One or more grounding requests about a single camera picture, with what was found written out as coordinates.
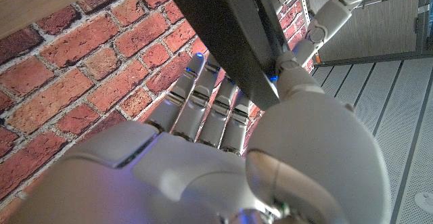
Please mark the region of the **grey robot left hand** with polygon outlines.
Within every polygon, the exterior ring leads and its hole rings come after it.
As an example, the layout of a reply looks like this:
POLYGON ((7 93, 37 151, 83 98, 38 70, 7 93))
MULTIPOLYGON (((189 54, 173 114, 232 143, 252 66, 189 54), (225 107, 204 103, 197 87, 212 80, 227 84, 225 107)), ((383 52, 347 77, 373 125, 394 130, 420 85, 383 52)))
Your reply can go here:
MULTIPOLYGON (((275 11, 292 0, 272 0, 275 11)), ((292 53, 300 64, 308 62, 349 20, 352 10, 364 0, 328 0, 314 15, 306 34, 294 46, 292 53)))

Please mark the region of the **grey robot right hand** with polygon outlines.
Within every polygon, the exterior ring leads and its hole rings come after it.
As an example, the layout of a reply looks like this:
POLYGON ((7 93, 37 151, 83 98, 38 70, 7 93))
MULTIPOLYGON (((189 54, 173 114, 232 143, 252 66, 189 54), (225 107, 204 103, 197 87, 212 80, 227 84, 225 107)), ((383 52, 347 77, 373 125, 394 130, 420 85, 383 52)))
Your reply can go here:
POLYGON ((381 149, 291 52, 278 104, 244 157, 154 125, 119 123, 71 147, 10 223, 387 223, 381 149))

